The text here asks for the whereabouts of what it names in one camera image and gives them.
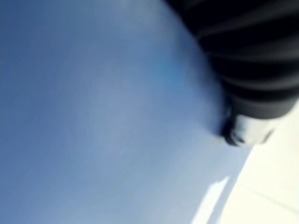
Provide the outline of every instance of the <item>white surface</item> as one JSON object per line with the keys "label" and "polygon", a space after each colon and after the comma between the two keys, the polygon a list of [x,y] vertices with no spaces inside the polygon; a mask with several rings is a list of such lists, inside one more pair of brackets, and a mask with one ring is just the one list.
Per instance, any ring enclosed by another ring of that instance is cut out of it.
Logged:
{"label": "white surface", "polygon": [[299,104],[269,141],[255,147],[221,217],[221,224],[297,224]]}

